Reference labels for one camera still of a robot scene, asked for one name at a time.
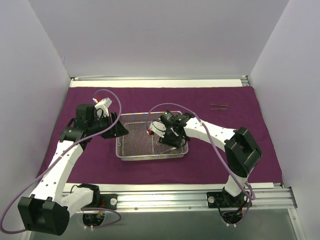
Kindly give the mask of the wire mesh instrument tray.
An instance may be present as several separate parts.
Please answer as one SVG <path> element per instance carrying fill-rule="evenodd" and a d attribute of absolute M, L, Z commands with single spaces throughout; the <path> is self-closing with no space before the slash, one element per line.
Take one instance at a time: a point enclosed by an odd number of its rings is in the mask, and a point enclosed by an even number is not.
<path fill-rule="evenodd" d="M 147 127 L 159 119 L 162 111 L 125 113 L 120 116 L 120 122 L 128 130 L 128 134 L 116 138 L 115 153 L 122 161 L 153 161 L 184 157 L 189 146 L 185 143 L 179 148 L 173 148 L 159 143 L 158 135 L 149 135 Z"/>

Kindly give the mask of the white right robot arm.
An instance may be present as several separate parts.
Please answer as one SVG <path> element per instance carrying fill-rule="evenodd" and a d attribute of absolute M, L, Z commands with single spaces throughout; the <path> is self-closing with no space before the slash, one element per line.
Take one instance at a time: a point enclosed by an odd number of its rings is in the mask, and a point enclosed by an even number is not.
<path fill-rule="evenodd" d="M 229 174 L 222 193 L 225 205 L 234 206 L 240 201 L 241 193 L 249 200 L 256 198 L 245 188 L 252 190 L 248 178 L 263 153 L 247 128 L 226 128 L 201 120 L 194 112 L 174 115 L 167 110 L 150 123 L 149 130 L 159 136 L 161 144 L 174 148 L 193 138 L 211 144 Z"/>

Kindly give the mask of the steel surgical forceps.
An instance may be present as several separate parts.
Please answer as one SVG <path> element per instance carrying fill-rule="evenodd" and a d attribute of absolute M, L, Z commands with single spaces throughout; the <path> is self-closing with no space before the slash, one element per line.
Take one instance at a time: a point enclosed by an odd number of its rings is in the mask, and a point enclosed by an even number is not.
<path fill-rule="evenodd" d="M 210 104 L 210 106 L 216 106 L 216 107 L 230 107 L 229 104 Z"/>

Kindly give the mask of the purple surgical drape cloth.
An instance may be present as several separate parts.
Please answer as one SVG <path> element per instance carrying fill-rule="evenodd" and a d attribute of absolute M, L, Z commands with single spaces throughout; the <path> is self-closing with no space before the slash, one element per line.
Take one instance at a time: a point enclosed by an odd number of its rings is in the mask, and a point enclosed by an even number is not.
<path fill-rule="evenodd" d="M 230 129 L 247 128 L 262 151 L 249 176 L 250 183 L 280 183 L 282 170 L 264 122 L 255 90 L 245 87 L 205 88 L 109 88 L 72 87 L 68 90 L 62 111 L 56 121 L 46 155 L 40 167 L 49 166 L 60 134 L 75 116 L 79 104 L 90 104 L 94 94 L 112 100 L 113 112 L 142 113 L 151 108 L 158 111 L 183 111 L 188 108 L 200 119 Z M 181 158 L 122 161 L 116 156 L 115 139 L 95 137 L 77 160 L 68 178 L 69 183 L 89 184 L 223 184 L 228 172 L 223 166 L 226 155 L 214 151 L 204 141 L 192 139 L 188 153 Z"/>

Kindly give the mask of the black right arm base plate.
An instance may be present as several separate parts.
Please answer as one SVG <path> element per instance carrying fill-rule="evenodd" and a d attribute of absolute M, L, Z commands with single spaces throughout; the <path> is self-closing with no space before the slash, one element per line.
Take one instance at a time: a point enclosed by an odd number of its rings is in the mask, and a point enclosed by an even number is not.
<path fill-rule="evenodd" d="M 251 207 L 249 199 L 244 193 L 233 197 L 226 191 L 209 191 L 206 193 L 207 205 L 209 208 L 240 208 Z"/>

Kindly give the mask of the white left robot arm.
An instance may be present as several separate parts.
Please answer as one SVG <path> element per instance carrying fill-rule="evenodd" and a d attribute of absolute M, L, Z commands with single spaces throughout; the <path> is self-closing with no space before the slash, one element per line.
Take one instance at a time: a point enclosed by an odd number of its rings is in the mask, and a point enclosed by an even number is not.
<path fill-rule="evenodd" d="M 20 198 L 17 207 L 27 231 L 60 236 L 75 213 L 102 206 L 100 189 L 94 184 L 81 183 L 73 193 L 63 196 L 72 169 L 92 138 L 111 139 L 129 133 L 116 112 L 98 116 L 97 111 L 92 104 L 76 107 L 75 117 L 61 132 L 55 154 L 37 187 L 30 196 Z"/>

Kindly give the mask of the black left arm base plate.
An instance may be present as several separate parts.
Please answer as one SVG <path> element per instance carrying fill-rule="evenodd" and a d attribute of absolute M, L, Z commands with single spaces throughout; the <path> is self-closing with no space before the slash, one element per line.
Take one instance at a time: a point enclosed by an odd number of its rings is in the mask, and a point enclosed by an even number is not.
<path fill-rule="evenodd" d="M 93 200 L 84 208 L 103 208 L 108 210 L 116 210 L 118 204 L 118 195 L 115 193 L 94 194 Z"/>

